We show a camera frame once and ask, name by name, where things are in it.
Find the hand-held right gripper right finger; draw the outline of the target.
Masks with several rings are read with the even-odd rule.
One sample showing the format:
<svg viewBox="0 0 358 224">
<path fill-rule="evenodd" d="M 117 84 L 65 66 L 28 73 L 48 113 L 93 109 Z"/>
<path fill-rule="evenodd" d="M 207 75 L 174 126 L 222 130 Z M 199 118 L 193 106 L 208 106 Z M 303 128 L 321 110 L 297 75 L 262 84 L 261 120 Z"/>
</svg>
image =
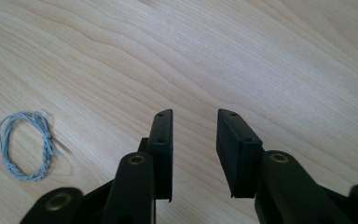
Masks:
<svg viewBox="0 0 358 224">
<path fill-rule="evenodd" d="M 261 139 L 239 114 L 218 110 L 216 151 L 232 197 L 254 198 L 257 166 L 264 152 L 262 145 Z"/>
</svg>

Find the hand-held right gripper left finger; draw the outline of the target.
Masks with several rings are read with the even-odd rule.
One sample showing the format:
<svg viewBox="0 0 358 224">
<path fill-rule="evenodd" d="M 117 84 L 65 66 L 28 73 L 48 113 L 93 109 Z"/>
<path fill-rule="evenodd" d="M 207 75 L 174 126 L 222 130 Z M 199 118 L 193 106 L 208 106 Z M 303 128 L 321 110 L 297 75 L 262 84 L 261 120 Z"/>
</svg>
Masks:
<svg viewBox="0 0 358 224">
<path fill-rule="evenodd" d="M 173 112 L 158 112 L 150 134 L 141 140 L 139 151 L 150 154 L 154 162 L 155 196 L 157 200 L 172 201 L 173 173 Z"/>
</svg>

